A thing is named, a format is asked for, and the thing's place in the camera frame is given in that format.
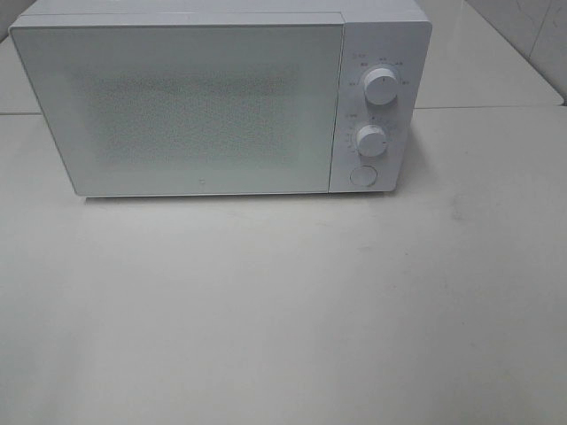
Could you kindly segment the white microwave door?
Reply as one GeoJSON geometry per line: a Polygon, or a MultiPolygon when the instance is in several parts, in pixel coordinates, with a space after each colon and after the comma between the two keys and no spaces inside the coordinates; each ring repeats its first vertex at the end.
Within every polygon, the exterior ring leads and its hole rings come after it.
{"type": "Polygon", "coordinates": [[[16,28],[78,195],[324,192],[342,29],[16,28]]]}

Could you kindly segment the white microwave oven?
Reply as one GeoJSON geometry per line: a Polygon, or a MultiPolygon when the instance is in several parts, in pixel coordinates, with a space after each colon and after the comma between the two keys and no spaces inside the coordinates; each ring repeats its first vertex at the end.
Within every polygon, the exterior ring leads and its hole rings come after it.
{"type": "Polygon", "coordinates": [[[432,31],[431,22],[413,1],[38,1],[16,18],[9,33],[12,38],[16,28],[330,25],[341,27],[342,47],[328,188],[177,196],[391,191],[399,177],[432,31]],[[395,67],[400,86],[392,102],[375,106],[365,99],[361,77],[380,64],[395,67]],[[355,134],[366,125],[381,126],[388,134],[386,152],[379,157],[366,158],[356,150],[355,134]],[[350,182],[351,172],[359,166],[377,170],[373,186],[350,182]]]}

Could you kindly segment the white dial knob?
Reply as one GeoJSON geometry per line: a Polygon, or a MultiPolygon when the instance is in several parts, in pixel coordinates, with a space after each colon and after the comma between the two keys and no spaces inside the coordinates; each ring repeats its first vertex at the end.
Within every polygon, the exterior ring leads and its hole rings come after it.
{"type": "Polygon", "coordinates": [[[386,152],[389,143],[388,134],[378,125],[360,127],[354,140],[358,154],[366,158],[381,156],[386,152]]]}
{"type": "Polygon", "coordinates": [[[375,106],[383,106],[397,97],[400,77],[394,66],[380,64],[361,77],[361,84],[366,101],[375,106]]]}

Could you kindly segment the round white door button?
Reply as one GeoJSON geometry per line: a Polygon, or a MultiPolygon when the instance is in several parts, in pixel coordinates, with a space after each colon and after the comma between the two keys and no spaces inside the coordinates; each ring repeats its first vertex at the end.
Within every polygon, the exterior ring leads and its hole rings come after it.
{"type": "Polygon", "coordinates": [[[371,187],[377,181],[377,170],[373,166],[359,166],[350,174],[350,182],[358,187],[371,187]]]}

